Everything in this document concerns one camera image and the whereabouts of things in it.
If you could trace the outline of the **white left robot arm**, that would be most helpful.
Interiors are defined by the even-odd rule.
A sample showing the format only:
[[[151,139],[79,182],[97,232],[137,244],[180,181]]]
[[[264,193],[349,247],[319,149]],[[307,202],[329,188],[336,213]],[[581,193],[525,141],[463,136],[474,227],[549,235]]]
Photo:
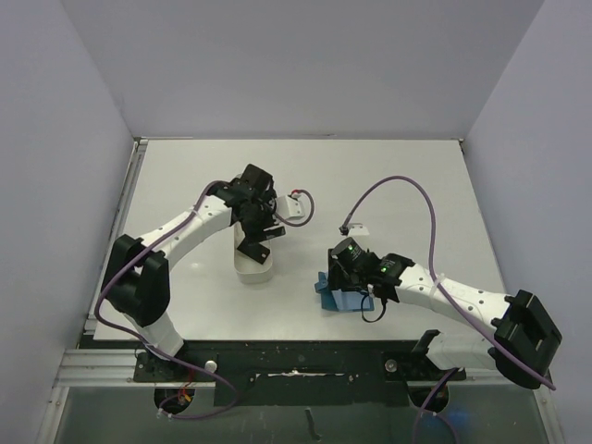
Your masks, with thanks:
[[[230,181],[207,184],[196,203],[159,228],[114,241],[99,299],[130,321],[127,333],[157,355],[155,369],[166,379],[181,378],[189,365],[181,351],[184,340],[167,314],[170,271],[198,245],[232,226],[243,234],[236,252],[268,268],[269,241],[286,233],[275,218],[277,197],[272,175],[248,165]]]

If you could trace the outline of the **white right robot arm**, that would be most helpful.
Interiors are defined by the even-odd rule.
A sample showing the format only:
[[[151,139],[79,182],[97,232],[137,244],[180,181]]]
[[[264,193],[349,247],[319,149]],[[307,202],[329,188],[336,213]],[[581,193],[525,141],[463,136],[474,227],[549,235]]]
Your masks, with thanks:
[[[550,364],[562,335],[539,298],[479,290],[438,276],[413,260],[378,257],[346,238],[327,253],[333,290],[356,291],[381,301],[415,305],[472,327],[478,338],[438,333],[412,355],[424,378],[442,370],[494,369],[525,389],[551,388]]]

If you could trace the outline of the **white card tray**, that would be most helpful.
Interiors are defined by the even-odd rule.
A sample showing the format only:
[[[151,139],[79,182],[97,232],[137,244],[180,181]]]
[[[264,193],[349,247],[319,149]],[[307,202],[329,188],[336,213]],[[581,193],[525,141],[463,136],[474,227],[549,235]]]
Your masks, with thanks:
[[[259,240],[258,235],[261,231],[243,231],[241,225],[236,223],[233,231],[233,242],[234,242],[234,257],[233,264],[235,272],[239,278],[239,281],[243,284],[258,284],[268,281],[272,275],[272,254],[270,253],[269,258],[263,265],[257,264],[254,260],[248,258],[244,254],[237,250],[239,243],[248,237],[255,241],[260,241],[264,246],[270,247],[269,240]]]

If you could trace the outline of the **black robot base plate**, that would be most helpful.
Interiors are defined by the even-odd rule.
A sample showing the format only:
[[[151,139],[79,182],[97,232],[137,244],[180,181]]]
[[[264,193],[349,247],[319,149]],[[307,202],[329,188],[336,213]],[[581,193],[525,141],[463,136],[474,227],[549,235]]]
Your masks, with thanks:
[[[216,364],[221,380],[169,363],[148,351],[136,357],[137,383],[212,383],[214,405],[406,407],[412,383],[433,387],[444,371],[432,364],[423,339],[354,341],[196,341],[181,360]]]

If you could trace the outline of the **aluminium frame rail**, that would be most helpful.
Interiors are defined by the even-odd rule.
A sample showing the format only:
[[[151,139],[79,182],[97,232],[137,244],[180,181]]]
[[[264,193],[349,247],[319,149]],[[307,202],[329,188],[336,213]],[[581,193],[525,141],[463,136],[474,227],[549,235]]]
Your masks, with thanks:
[[[67,350],[55,388],[114,388],[133,383],[136,357],[131,350]]]

